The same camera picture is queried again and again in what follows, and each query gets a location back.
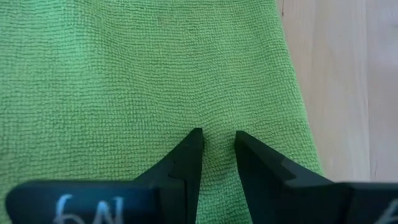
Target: black tool jaw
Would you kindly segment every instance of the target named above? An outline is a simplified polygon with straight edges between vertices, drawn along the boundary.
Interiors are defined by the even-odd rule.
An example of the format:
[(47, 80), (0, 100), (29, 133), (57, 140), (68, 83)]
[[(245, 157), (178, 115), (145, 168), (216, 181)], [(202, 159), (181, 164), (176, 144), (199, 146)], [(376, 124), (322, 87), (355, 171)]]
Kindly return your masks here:
[[(169, 184), (183, 180), (182, 184), (185, 187), (185, 203), (174, 203), (177, 196), (175, 194), (165, 194), (164, 196), (167, 198), (164, 200), (163, 207), (169, 210), (166, 214), (170, 215), (178, 212), (178, 210), (175, 209), (176, 207), (184, 205), (185, 216), (181, 215), (182, 213), (179, 212), (180, 218), (184, 219), (184, 223), (195, 223), (203, 148), (204, 137), (202, 128), (195, 128), (161, 161), (134, 179), (134, 182), (146, 185), (155, 185), (156, 182)], [(177, 218), (178, 216), (177, 214), (171, 215), (167, 220), (170, 220), (172, 217)], [(182, 220), (173, 219), (171, 223), (181, 222)]]
[(27, 182), (8, 193), (6, 210), (13, 224), (195, 223), (203, 147), (195, 128), (133, 181)]
[(237, 131), (238, 172), (253, 223), (278, 223), (281, 195), (332, 182), (296, 164), (244, 131)]

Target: black plastic part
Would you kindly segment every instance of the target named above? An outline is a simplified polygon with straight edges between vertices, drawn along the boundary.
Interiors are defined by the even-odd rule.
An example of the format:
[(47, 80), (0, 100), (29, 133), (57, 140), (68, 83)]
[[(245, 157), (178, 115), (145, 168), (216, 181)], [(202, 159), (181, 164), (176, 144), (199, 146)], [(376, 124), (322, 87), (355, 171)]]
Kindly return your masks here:
[(133, 181), (27, 182), (8, 193), (6, 210), (13, 224), (92, 223), (97, 216), (117, 224), (195, 223), (203, 148), (203, 131), (195, 128)]
[(235, 153), (254, 224), (398, 222), (398, 184), (335, 184), (243, 131)]

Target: fabric texture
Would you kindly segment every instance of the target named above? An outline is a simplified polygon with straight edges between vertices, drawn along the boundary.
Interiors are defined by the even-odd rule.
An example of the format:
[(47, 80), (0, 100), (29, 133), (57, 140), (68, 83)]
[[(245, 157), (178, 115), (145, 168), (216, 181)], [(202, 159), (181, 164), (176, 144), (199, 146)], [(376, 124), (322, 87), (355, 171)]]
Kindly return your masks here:
[(32, 179), (131, 180), (195, 127), (198, 223), (251, 222), (236, 130), (321, 172), (274, 0), (1, 0), (0, 21), (3, 201)]

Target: pointed tip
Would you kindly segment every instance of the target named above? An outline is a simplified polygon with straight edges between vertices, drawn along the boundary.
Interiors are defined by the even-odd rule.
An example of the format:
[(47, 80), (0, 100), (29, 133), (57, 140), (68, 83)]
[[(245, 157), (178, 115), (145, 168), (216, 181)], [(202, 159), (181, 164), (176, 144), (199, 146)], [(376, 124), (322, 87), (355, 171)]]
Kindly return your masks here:
[(186, 136), (186, 138), (203, 139), (203, 129), (202, 128), (192, 129), (192, 131)]
[(238, 147), (244, 147), (240, 150), (251, 150), (276, 176), (286, 183), (289, 181), (290, 185), (323, 185), (331, 182), (244, 131), (237, 131), (236, 139), (240, 143), (235, 145), (235, 150), (239, 150)]

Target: wood grain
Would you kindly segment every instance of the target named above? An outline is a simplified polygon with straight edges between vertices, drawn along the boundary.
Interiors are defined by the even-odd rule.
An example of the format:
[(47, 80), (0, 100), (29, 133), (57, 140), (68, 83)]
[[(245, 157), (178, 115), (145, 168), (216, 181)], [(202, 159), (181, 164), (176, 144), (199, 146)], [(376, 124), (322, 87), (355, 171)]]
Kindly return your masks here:
[(325, 175), (370, 180), (366, 1), (278, 3)]
[(398, 181), (398, 1), (368, 1), (371, 178)]

